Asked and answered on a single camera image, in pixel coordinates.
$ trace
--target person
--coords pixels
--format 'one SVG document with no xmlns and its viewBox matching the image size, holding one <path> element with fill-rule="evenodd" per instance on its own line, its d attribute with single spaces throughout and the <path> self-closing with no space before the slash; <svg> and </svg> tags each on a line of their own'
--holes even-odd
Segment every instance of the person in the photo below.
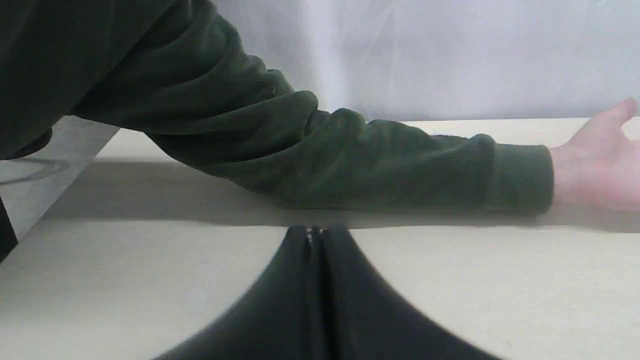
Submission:
<svg viewBox="0 0 640 360">
<path fill-rule="evenodd" d="M 209 0 L 5 0 L 0 12 L 0 158 L 76 115 L 301 208 L 638 211 L 640 148 L 621 130 L 635 111 L 623 101 L 552 149 L 431 136 L 320 110 L 246 54 Z"/>
</svg>

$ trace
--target dark green sleeve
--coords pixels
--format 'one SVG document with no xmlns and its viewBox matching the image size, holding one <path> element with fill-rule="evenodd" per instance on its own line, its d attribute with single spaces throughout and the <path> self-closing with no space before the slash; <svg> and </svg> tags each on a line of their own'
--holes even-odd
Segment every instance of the dark green sleeve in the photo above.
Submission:
<svg viewBox="0 0 640 360">
<path fill-rule="evenodd" d="M 145 13 L 150 3 L 132 0 L 130 11 Z M 208 0 L 192 0 L 164 12 L 74 114 L 143 131 L 176 160 L 293 206 L 512 213 L 550 206 L 544 146 L 429 136 L 317 106 L 311 92 L 295 92 L 279 71 L 248 56 Z"/>
</svg>

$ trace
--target wrist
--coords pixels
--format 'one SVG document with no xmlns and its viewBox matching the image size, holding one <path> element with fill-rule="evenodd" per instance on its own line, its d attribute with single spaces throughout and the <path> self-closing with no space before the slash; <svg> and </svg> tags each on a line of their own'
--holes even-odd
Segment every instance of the wrist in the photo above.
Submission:
<svg viewBox="0 0 640 360">
<path fill-rule="evenodd" d="M 554 172 L 553 204 L 577 204 L 579 196 L 578 162 L 575 151 L 562 145 L 549 149 Z"/>
</svg>

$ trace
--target fingers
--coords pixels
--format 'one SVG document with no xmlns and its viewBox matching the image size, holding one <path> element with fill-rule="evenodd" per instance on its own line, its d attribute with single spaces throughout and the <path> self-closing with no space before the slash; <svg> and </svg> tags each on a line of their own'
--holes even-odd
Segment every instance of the fingers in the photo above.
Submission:
<svg viewBox="0 0 640 360">
<path fill-rule="evenodd" d="M 622 126 L 629 120 L 631 120 L 637 112 L 637 102 L 634 98 L 630 97 L 624 101 L 619 102 L 611 109 L 599 113 L 596 118 L 601 121 L 606 121 L 608 124 L 616 124 Z"/>
</svg>

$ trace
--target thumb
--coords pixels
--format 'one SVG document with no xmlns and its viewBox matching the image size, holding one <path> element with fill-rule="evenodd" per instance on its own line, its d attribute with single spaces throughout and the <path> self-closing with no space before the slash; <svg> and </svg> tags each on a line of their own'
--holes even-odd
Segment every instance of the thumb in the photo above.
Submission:
<svg viewBox="0 0 640 360">
<path fill-rule="evenodd" d="M 630 97 L 619 102 L 611 109 L 599 113 L 593 120 L 602 126 L 622 126 L 634 117 L 636 111 L 636 100 Z"/>
</svg>

